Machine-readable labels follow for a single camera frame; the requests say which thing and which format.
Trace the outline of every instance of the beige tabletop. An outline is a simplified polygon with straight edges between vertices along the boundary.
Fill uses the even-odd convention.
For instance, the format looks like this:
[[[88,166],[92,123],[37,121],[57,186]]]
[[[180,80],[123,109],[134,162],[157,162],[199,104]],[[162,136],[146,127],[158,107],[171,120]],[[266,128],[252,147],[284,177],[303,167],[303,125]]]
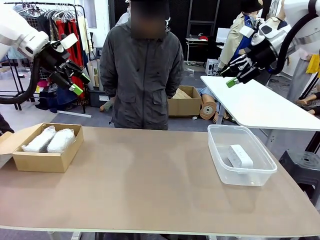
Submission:
[[[0,169],[0,226],[82,232],[320,235],[320,215],[278,164],[263,187],[222,183],[204,132],[84,127],[66,173]]]

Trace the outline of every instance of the gray jacket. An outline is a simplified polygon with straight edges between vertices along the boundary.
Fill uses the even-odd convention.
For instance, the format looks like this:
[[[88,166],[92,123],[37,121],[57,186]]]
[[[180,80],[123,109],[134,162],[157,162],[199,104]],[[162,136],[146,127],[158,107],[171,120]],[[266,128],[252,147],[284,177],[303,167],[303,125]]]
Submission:
[[[184,57],[178,38],[131,38],[131,21],[112,28],[100,59],[101,82],[114,97],[116,128],[168,129],[168,102],[179,87]]]

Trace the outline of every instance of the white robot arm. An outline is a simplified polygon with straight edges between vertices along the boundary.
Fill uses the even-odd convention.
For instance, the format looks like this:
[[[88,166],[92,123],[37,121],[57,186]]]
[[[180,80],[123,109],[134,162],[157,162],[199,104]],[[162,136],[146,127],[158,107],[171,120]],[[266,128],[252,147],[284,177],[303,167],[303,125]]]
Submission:
[[[287,55],[299,48],[309,53],[319,53],[320,0],[285,0],[284,11],[290,25],[279,30],[268,22],[259,25],[258,32],[253,33],[250,51],[230,62],[227,70],[221,73],[223,77],[229,71],[237,73],[236,78],[227,83],[228,87],[249,82],[263,69],[278,74],[284,67]],[[272,69],[270,65],[275,61],[277,66]]]
[[[22,103],[36,90],[39,68],[50,73],[50,78],[62,88],[80,95],[83,91],[71,81],[71,76],[79,77],[84,84],[90,80],[82,73],[82,68],[69,59],[66,49],[78,41],[74,33],[61,41],[49,41],[48,35],[37,31],[17,12],[0,3],[0,59],[13,46],[29,59],[33,59],[30,85],[24,94],[14,98],[0,98],[0,104]]]

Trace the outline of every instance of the jacket zipper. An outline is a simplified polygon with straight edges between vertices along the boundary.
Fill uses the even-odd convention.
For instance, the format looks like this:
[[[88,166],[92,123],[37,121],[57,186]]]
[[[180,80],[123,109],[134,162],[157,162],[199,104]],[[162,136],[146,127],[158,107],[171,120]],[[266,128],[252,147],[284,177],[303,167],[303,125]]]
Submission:
[[[148,39],[148,43],[146,45],[146,54],[144,60],[144,70],[143,70],[143,80],[142,80],[142,87],[143,87],[143,94],[142,94],[142,128],[145,127],[145,78],[146,78],[146,70],[147,70],[147,58],[148,58],[148,51],[149,51],[149,43],[150,39]]]

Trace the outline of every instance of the open cardboard box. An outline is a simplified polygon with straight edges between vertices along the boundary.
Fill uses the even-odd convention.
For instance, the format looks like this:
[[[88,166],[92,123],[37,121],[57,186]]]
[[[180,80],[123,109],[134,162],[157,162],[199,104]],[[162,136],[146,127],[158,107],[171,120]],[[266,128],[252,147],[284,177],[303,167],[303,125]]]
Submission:
[[[180,86],[179,89],[191,98],[168,99],[169,116],[198,116],[202,99],[197,89],[194,86]]]
[[[30,143],[49,126],[54,126],[56,131],[73,129],[75,141],[63,153],[37,153],[22,150],[22,145]],[[12,154],[19,171],[65,173],[83,141],[84,134],[81,125],[41,123],[17,133],[6,132],[0,137],[0,155]]]

